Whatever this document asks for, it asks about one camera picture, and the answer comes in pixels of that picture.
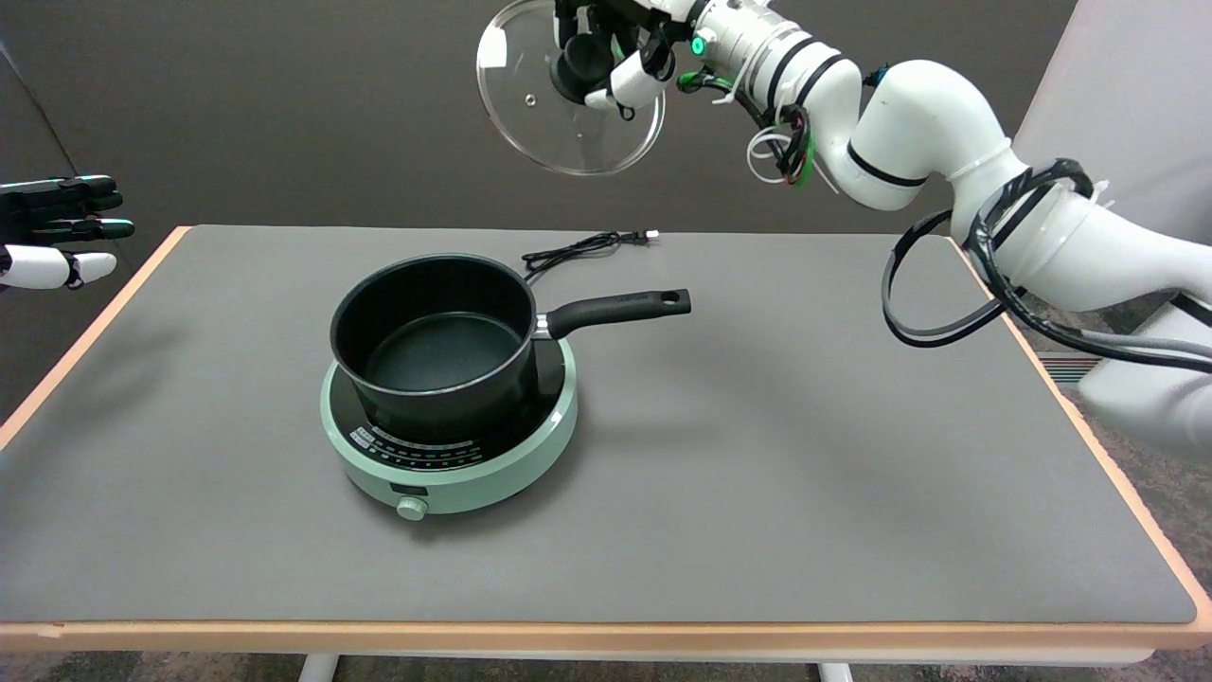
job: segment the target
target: black saucepan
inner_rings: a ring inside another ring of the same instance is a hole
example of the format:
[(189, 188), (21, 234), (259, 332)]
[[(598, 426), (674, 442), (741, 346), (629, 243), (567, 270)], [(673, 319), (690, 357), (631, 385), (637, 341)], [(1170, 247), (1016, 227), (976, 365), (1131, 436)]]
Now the black saucepan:
[(400, 437), (450, 443), (482, 434), (531, 397), (534, 339), (690, 309), (690, 292), (680, 288), (538, 314), (530, 285), (509, 267), (439, 253), (362, 280), (337, 306), (330, 343), (373, 423)]

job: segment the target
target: gray table mat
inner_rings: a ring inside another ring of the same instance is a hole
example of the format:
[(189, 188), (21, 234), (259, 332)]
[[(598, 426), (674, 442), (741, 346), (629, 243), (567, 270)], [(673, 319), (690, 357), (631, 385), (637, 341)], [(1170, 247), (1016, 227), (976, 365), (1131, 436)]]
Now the gray table mat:
[[(582, 413), (537, 485), (401, 522), (318, 417), (327, 323), (395, 259), (516, 264), (559, 231), (204, 225), (0, 460), (0, 619), (1188, 623), (1194, 604), (1001, 322), (901, 346), (892, 237), (669, 234), (541, 305), (687, 286), (572, 336)], [(984, 297), (942, 239), (919, 325)]]

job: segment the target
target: black cable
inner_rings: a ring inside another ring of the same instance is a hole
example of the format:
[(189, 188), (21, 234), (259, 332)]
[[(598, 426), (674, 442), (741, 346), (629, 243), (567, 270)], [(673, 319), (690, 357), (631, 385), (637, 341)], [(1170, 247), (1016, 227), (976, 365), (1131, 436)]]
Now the black cable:
[(1093, 195), (1094, 184), (1090, 176), (1085, 173), (1081, 164), (1073, 159), (1057, 159), (1051, 166), (1044, 168), (1028, 168), (1014, 179), (1002, 187), (1002, 191), (995, 199), (987, 201), (984, 206), (972, 218), (972, 229), (964, 242), (964, 248), (981, 264), (985, 271), (987, 283), (993, 294), (1000, 299), (1010, 311), (1014, 313), (1028, 326), (1039, 331), (1056, 343), (1113, 361), (1122, 361), (1136, 365), (1168, 367), (1185, 369), (1204, 374), (1212, 374), (1212, 362), (1206, 360), (1188, 359), (1182, 356), (1149, 354), (1139, 350), (1130, 350), (1126, 346), (1113, 346), (1098, 343), (1085, 337), (1085, 331), (1040, 316), (1029, 309), (1023, 299), (1012, 290), (1012, 285), (1006, 276), (994, 264), (994, 235), (993, 225), (996, 225), (1001, 217), (1019, 199), (1034, 191), (1039, 187), (1051, 185), (1059, 180), (1074, 183), (1074, 190), (1082, 196)]
[[(1071, 159), (1057, 159), (1051, 166), (1028, 168), (1018, 177), (1002, 185), (1001, 191), (991, 196), (985, 205), (977, 211), (972, 219), (972, 227), (967, 239), (964, 241), (964, 250), (972, 257), (982, 270), (982, 277), (989, 286), (994, 300), (982, 308), (956, 320), (949, 325), (936, 328), (911, 328), (901, 322), (891, 310), (892, 279), (897, 268), (904, 259), (909, 248), (922, 236), (932, 231), (943, 222), (950, 218), (950, 211), (942, 211), (927, 216), (911, 227), (892, 248), (888, 263), (884, 270), (881, 286), (881, 298), (884, 303), (884, 320), (892, 333), (902, 343), (915, 348), (934, 349), (956, 343), (956, 340), (971, 334), (977, 328), (988, 323), (993, 317), (1005, 310), (1010, 310), (1027, 326), (1042, 333), (1045, 337), (1056, 340), (1067, 348), (1081, 351), (1097, 357), (1114, 361), (1124, 361), (1137, 365), (1170, 367), (1187, 369), (1191, 372), (1212, 374), (1212, 362), (1206, 360), (1188, 359), (1174, 355), (1149, 354), (1133, 350), (1130, 345), (1116, 346), (1085, 337), (1085, 329), (1056, 322), (1042, 317), (1027, 306), (1022, 296), (1027, 293), (1023, 287), (1014, 287), (1008, 279), (997, 269), (994, 262), (994, 251), (999, 245), (995, 237), (994, 227), (1002, 217), (1024, 197), (1037, 197), (1040, 193), (1047, 191), (1057, 182), (1071, 182), (1074, 191), (1082, 196), (1093, 195), (1093, 182), (1082, 171), (1081, 165)], [(1001, 225), (1001, 230), (1014, 229), (1027, 217), (1029, 210), (1016, 210), (1014, 213)]]
[(880, 287), (880, 300), (884, 305), (884, 321), (888, 329), (902, 344), (915, 349), (938, 349), (956, 343), (956, 340), (972, 334), (982, 326), (997, 319), (997, 315), (1006, 311), (1006, 305), (1001, 300), (989, 300), (967, 315), (933, 328), (915, 328), (907, 326), (892, 313), (892, 280), (897, 275), (897, 269), (904, 260), (905, 254), (913, 248), (919, 239), (937, 229), (944, 222), (951, 219), (951, 211), (939, 211), (917, 220), (917, 224), (909, 228), (896, 246), (892, 247), (892, 256), (884, 267), (884, 281)]
[(582, 239), (576, 243), (551, 248), (549, 251), (534, 251), (524, 253), (522, 262), (526, 263), (526, 281), (531, 281), (544, 271), (560, 263), (566, 263), (573, 258), (587, 256), (608, 256), (623, 243), (644, 245), (658, 236), (657, 230), (646, 231), (600, 231), (593, 236)]

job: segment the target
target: wooden table edge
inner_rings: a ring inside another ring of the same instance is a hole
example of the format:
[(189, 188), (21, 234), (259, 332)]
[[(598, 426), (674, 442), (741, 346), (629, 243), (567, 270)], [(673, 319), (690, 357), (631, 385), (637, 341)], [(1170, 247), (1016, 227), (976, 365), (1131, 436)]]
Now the wooden table edge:
[[(0, 426), (0, 451), (80, 361), (122, 306), (191, 229), (178, 227)], [(955, 247), (968, 271), (988, 288)], [(440, 652), (774, 652), (807, 649), (1195, 648), (1212, 643), (1212, 600), (1162, 533), (1136, 488), (1057, 389), (1027, 338), (1001, 315), (1040, 379), (1069, 417), (1137, 521), (1195, 604), (1189, 624), (1001, 623), (354, 623), (354, 621), (72, 621), (0, 623), (0, 651), (440, 651)]]

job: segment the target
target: glass lid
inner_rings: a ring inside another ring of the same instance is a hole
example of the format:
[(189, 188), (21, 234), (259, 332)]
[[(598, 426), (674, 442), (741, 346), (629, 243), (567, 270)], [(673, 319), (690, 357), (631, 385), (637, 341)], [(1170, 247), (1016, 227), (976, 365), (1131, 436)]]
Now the glass lid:
[(591, 176), (627, 168), (661, 132), (664, 94), (631, 120), (566, 99), (551, 81), (561, 55), (555, 34), (554, 0), (519, 0), (492, 19), (475, 59), (484, 108), (510, 144), (548, 170)]

